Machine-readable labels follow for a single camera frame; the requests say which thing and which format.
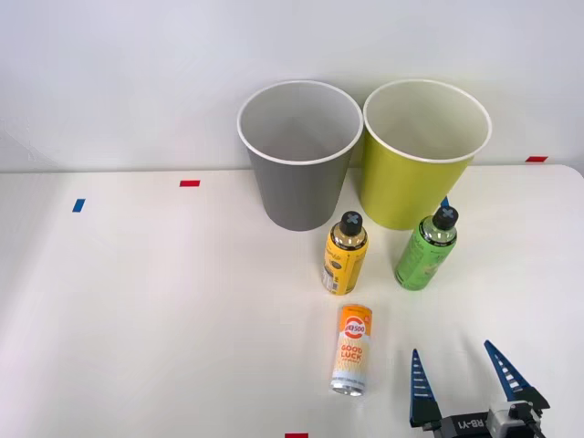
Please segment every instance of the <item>gray paper cup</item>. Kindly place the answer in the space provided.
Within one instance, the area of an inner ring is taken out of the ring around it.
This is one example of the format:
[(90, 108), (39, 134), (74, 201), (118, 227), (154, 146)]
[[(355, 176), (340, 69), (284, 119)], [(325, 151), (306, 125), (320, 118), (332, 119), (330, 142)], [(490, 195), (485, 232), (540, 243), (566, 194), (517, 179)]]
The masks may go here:
[(323, 225), (363, 131), (357, 102), (322, 82), (281, 82), (249, 98), (237, 131), (270, 219), (293, 231)]

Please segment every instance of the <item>green spray can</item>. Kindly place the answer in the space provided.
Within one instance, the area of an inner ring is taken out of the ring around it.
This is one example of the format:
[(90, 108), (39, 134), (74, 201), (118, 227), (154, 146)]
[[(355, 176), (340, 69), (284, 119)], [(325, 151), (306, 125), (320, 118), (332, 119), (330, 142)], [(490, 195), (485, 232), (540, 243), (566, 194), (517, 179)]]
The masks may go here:
[(434, 216), (422, 219), (395, 268), (400, 285), (410, 290), (428, 285), (456, 244), (457, 220), (458, 212), (450, 206), (441, 206)]

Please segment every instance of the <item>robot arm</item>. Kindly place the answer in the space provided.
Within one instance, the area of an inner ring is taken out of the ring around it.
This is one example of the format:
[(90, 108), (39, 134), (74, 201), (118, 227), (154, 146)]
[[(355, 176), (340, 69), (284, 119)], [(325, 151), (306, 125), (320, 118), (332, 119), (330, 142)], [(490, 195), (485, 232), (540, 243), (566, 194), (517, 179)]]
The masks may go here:
[(442, 418), (415, 349), (412, 353), (410, 425), (433, 431), (434, 438), (545, 438), (540, 424), (543, 410), (549, 408), (549, 403), (490, 341), (485, 342), (485, 348), (507, 402), (491, 405), (488, 412)]

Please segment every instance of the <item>white and orange can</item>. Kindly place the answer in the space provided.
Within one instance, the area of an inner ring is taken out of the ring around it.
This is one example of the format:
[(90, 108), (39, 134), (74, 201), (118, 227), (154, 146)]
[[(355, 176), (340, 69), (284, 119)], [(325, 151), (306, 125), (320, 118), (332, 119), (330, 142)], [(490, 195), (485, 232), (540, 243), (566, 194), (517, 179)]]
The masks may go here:
[(330, 382), (333, 391), (352, 396), (365, 391), (372, 317), (369, 308), (358, 304), (342, 308), (337, 356)]

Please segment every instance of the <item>blue tape marker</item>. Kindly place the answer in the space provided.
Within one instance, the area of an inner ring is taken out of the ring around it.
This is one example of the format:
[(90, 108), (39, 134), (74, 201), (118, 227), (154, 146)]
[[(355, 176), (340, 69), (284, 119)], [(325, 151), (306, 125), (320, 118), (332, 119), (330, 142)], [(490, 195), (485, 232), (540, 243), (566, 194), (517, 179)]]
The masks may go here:
[(85, 199), (77, 199), (75, 206), (73, 207), (73, 213), (81, 213)]

